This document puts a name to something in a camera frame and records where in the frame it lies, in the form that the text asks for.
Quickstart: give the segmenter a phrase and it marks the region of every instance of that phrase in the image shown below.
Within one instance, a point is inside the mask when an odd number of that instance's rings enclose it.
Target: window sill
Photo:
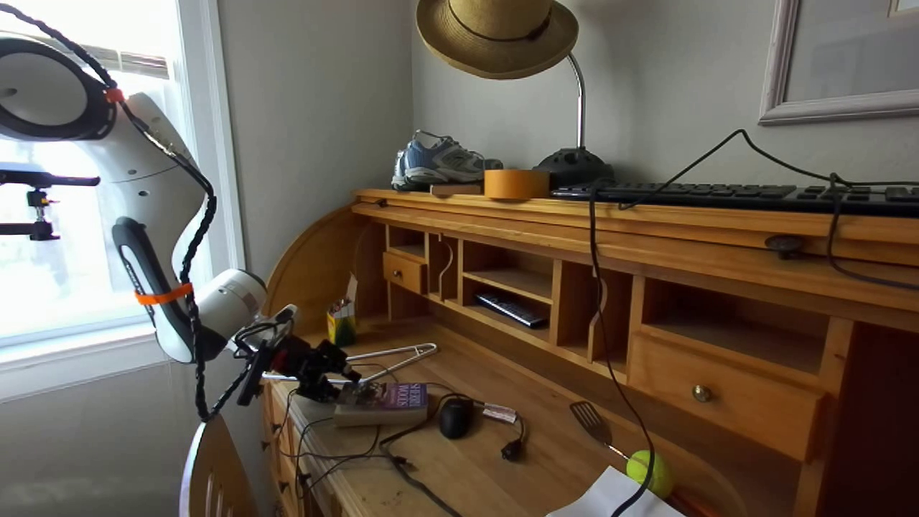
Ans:
[[[149,325],[0,351],[0,402],[170,361]]]

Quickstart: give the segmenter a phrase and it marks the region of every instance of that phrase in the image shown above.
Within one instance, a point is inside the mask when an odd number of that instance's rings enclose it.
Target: keyboard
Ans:
[[[859,216],[919,216],[919,184],[577,184],[554,185],[552,198],[618,200],[618,204],[681,204],[733,210],[788,210],[788,211],[859,211]]]

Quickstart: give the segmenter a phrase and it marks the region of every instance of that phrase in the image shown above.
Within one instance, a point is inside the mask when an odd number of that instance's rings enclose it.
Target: picture frame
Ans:
[[[919,115],[919,0],[779,0],[760,125]]]

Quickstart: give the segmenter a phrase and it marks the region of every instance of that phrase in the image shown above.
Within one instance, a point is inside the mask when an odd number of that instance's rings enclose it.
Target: yellow tape roll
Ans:
[[[522,200],[522,198],[545,198],[545,195],[548,195],[548,172],[485,170],[485,198]]]

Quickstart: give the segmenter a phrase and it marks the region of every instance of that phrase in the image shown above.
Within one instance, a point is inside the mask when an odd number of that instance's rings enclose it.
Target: paper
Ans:
[[[577,497],[572,506],[564,506],[558,511],[548,511],[548,517],[608,517],[615,509],[621,509],[624,500],[630,500],[637,490],[637,483],[621,474],[618,467],[607,467],[582,497]],[[654,490],[644,490],[634,506],[624,511],[624,517],[676,517],[673,506],[666,506]]]

